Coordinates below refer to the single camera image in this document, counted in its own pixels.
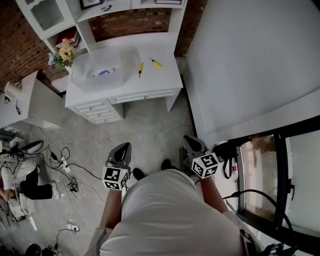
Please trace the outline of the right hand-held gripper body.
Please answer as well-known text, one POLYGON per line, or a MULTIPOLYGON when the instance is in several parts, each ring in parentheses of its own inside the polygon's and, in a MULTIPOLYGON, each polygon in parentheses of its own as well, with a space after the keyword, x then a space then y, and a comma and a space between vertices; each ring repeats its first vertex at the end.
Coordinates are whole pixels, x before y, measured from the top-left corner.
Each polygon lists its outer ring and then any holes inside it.
POLYGON ((213 176, 222 168, 224 160, 212 152, 206 144, 194 136, 183 136, 183 171, 190 177, 201 179, 213 176))

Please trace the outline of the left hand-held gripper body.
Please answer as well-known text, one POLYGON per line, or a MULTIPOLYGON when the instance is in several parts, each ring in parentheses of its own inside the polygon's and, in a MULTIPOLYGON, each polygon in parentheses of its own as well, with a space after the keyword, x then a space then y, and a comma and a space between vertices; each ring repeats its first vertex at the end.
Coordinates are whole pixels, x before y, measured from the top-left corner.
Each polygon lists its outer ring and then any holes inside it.
POLYGON ((130 179, 132 145, 122 143, 112 149, 102 169, 102 183, 107 189, 122 191, 130 179))

